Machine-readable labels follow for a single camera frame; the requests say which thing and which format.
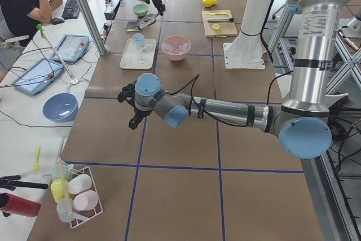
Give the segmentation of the metal ice scoop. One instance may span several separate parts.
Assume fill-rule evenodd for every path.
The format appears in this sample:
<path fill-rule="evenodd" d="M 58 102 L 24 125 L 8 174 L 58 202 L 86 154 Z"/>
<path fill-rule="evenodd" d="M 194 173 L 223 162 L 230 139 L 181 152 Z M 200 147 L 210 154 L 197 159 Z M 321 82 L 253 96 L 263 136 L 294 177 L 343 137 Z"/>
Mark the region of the metal ice scoop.
<path fill-rule="evenodd" d="M 160 13 L 156 14 L 147 14 L 143 18 L 141 18 L 138 21 L 138 28 L 140 30 L 147 28 L 150 25 L 153 25 L 157 21 L 157 17 L 160 15 Z"/>

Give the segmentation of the pink bowl of ice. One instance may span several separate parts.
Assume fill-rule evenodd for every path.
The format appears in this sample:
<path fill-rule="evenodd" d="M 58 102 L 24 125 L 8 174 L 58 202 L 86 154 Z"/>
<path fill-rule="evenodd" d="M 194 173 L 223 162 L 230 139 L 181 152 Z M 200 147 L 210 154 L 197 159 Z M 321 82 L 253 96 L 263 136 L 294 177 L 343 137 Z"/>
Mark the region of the pink bowl of ice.
<path fill-rule="evenodd" d="M 191 41 L 183 36 L 169 36 L 161 42 L 163 53 L 172 61 L 185 59 L 189 55 L 191 47 Z"/>

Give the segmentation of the blue plastic cup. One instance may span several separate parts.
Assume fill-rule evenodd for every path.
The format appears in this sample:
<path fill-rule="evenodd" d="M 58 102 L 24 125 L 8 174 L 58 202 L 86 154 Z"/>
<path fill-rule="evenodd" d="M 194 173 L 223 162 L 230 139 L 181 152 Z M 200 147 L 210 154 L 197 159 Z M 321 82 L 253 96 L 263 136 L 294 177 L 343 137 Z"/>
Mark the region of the blue plastic cup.
<path fill-rule="evenodd" d="M 143 51 L 146 46 L 144 35 L 142 35 L 141 33 L 134 34 L 133 35 L 133 44 L 137 50 Z"/>

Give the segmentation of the green ceramic bowl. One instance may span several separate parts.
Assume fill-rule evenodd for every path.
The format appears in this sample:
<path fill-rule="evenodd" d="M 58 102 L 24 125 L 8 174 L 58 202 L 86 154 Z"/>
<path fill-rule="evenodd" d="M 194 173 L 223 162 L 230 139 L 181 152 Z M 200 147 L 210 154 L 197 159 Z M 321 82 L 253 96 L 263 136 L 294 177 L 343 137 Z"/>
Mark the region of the green ceramic bowl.
<path fill-rule="evenodd" d="M 137 17 L 144 17 L 148 14 L 148 6 L 146 4 L 136 4 L 132 8 L 133 13 Z"/>

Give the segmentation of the clear wine glass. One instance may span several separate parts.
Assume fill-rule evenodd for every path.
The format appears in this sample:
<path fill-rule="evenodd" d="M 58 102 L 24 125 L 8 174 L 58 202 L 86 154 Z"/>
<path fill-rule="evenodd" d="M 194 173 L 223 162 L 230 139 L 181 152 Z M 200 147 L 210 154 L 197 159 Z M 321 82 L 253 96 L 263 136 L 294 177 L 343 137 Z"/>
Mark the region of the clear wine glass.
<path fill-rule="evenodd" d="M 139 51 L 139 50 L 138 50 L 139 53 L 140 53 L 138 62 L 139 62 L 140 64 L 143 64 L 143 63 L 146 61 L 146 56 L 145 56 L 145 54 L 144 54 L 145 49 L 144 49 L 143 51 Z"/>

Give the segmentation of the whole yellow lemon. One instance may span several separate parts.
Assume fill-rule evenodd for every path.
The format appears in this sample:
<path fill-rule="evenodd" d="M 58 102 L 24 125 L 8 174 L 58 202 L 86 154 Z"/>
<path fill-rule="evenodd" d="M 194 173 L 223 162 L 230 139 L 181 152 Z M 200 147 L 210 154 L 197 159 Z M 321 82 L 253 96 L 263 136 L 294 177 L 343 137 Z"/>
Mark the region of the whole yellow lemon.
<path fill-rule="evenodd" d="M 209 8 L 213 6 L 213 1 L 212 0 L 202 0 L 202 5 L 205 8 Z"/>

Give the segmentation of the yellow plastic knife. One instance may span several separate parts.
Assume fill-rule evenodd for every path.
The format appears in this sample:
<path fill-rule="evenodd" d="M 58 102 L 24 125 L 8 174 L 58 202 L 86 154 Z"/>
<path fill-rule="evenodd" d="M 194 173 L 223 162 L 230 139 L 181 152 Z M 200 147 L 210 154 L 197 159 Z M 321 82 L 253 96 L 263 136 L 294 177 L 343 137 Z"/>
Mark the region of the yellow plastic knife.
<path fill-rule="evenodd" d="M 226 12 L 206 12 L 207 15 L 216 16 L 216 15 L 228 15 Z"/>

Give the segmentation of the cream bear tray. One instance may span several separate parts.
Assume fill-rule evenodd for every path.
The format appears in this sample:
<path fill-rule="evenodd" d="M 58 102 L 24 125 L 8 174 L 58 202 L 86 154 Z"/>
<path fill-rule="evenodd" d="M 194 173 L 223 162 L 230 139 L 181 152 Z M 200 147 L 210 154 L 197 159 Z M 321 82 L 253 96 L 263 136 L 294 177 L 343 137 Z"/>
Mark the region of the cream bear tray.
<path fill-rule="evenodd" d="M 153 66 L 157 40 L 153 38 L 145 39 L 146 48 L 143 50 L 144 59 L 140 59 L 140 51 L 134 47 L 133 40 L 126 41 L 125 48 L 119 63 L 122 69 L 148 70 Z"/>

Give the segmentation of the lemon half slice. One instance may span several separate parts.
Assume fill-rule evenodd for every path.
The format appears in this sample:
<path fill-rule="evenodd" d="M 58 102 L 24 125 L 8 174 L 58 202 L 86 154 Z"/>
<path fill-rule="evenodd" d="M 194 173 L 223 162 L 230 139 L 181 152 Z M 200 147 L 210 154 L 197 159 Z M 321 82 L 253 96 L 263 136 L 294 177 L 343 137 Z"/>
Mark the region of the lemon half slice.
<path fill-rule="evenodd" d="M 212 25 L 212 30 L 214 31 L 220 31 L 221 30 L 221 26 L 219 24 L 213 24 Z"/>

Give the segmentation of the wooden cutting board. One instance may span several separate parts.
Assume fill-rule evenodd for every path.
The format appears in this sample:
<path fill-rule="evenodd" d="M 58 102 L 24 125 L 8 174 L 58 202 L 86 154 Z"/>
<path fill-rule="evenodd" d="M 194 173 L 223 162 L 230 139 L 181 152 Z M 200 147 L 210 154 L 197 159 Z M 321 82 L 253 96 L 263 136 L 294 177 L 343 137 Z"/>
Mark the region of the wooden cutting board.
<path fill-rule="evenodd" d="M 207 15 L 206 12 L 226 12 L 228 15 L 216 15 L 216 16 L 210 16 Z M 233 17 L 230 10 L 214 10 L 214 11 L 202 11 L 202 21 L 204 25 L 204 31 L 206 37 L 234 37 L 238 35 L 235 20 L 233 23 L 209 23 L 207 22 L 208 18 L 226 18 L 226 17 Z M 221 26 L 220 31 L 214 31 L 212 30 L 213 24 L 219 24 Z"/>

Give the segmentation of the steel rolling rod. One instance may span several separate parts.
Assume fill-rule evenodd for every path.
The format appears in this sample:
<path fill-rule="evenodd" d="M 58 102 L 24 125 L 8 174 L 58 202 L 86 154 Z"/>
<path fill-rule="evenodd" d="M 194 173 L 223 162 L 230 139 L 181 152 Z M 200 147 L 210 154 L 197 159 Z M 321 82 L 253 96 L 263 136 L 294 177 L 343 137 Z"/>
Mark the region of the steel rolling rod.
<path fill-rule="evenodd" d="M 207 22 L 209 23 L 233 23 L 234 18 L 232 17 L 226 17 L 226 18 L 208 18 Z"/>

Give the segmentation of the blue bowl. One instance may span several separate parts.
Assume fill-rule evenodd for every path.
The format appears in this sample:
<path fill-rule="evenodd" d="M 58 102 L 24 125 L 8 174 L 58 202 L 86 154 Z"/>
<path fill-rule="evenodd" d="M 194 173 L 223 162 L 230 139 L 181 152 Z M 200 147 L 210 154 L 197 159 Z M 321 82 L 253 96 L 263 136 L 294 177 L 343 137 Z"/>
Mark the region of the blue bowl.
<path fill-rule="evenodd" d="M 56 94 L 45 102 L 42 113 L 53 122 L 74 121 L 78 113 L 78 100 L 71 93 Z"/>

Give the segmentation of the teach pendant tablet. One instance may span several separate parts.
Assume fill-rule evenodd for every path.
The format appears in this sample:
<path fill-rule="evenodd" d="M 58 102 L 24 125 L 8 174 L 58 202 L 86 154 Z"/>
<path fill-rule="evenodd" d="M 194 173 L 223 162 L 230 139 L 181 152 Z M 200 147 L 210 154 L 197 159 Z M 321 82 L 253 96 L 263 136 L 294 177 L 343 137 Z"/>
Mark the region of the teach pendant tablet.
<path fill-rule="evenodd" d="M 86 53 L 90 39 L 82 35 L 64 35 L 56 47 L 65 63 L 75 63 Z"/>
<path fill-rule="evenodd" d="M 55 77 L 61 75 L 63 70 L 61 63 L 41 58 L 14 80 L 12 86 L 27 95 L 37 95 L 47 88 Z"/>

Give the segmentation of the person in black shirt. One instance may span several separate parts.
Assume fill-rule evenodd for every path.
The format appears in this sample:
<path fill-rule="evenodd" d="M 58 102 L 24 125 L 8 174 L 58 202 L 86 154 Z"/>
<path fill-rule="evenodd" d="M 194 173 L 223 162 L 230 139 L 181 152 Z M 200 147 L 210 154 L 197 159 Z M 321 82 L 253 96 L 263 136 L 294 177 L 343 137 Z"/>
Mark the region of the person in black shirt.
<path fill-rule="evenodd" d="M 50 24 L 52 12 L 63 0 L 1 0 L 1 10 L 9 31 L 15 36 L 28 35 L 20 41 L 26 47 L 37 33 L 38 24 Z"/>

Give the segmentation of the red bottle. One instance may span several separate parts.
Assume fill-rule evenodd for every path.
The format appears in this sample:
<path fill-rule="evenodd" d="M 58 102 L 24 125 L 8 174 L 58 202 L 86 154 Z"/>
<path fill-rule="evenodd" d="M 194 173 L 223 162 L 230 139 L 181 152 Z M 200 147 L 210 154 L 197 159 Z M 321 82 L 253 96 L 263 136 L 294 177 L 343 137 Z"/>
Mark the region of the red bottle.
<path fill-rule="evenodd" d="M 9 193 L 1 193 L 1 212 L 25 217 L 38 215 L 41 204 Z"/>

